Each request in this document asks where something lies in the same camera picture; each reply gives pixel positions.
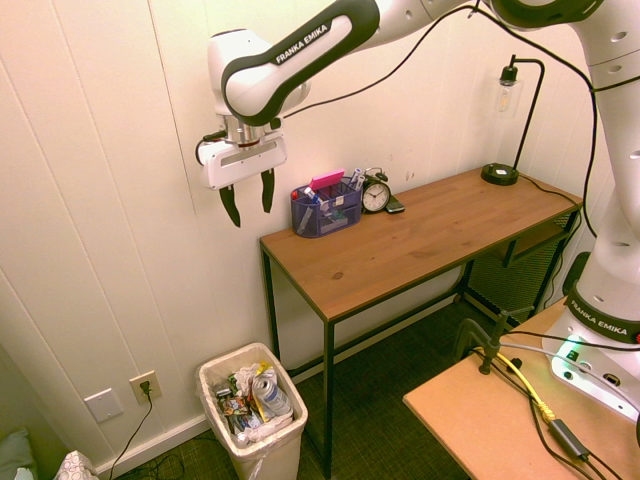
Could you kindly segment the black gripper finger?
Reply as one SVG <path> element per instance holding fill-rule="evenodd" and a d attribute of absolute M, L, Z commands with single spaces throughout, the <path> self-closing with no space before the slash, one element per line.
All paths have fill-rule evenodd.
<path fill-rule="evenodd" d="M 227 215 L 229 216 L 230 220 L 232 221 L 235 227 L 240 228 L 241 217 L 235 202 L 234 185 L 231 184 L 231 185 L 222 187 L 219 190 L 219 196 L 220 196 L 222 205 Z"/>
<path fill-rule="evenodd" d="M 265 213 L 270 213 L 273 205 L 273 196 L 275 189 L 275 171 L 268 169 L 261 173 L 262 181 L 262 207 Z"/>

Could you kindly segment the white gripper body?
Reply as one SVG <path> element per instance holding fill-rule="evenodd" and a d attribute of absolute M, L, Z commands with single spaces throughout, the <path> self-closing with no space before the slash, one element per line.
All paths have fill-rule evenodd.
<path fill-rule="evenodd" d="M 224 128 L 205 135 L 196 146 L 203 184 L 220 190 L 282 165 L 287 152 L 281 127 L 280 118 L 262 126 L 224 118 Z"/>

